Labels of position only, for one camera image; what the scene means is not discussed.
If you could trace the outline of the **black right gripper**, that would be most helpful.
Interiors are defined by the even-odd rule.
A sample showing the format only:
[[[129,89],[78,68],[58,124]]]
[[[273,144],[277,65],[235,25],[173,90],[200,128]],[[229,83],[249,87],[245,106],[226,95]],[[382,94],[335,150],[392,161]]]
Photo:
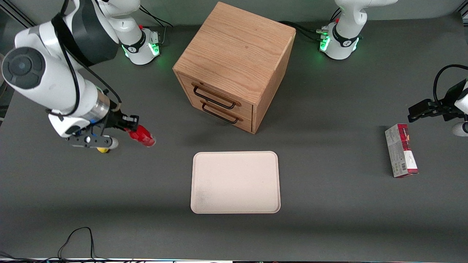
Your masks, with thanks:
[[[117,130],[127,133],[136,133],[139,127],[139,116],[122,113],[121,110],[110,111],[105,118],[92,125],[94,135],[104,137],[109,135],[108,130]]]

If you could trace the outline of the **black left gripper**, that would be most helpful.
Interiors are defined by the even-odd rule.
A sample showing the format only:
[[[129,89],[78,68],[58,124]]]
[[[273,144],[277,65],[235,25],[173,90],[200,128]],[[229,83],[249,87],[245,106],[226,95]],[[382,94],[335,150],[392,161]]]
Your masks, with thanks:
[[[455,102],[463,93],[466,83],[466,81],[461,81],[453,85],[448,89],[445,96],[439,100],[444,110],[443,113],[439,111],[433,100],[424,99],[408,108],[408,121],[413,123],[422,118],[433,118],[439,115],[442,115],[446,122],[457,118],[465,119],[465,113],[455,106]]]

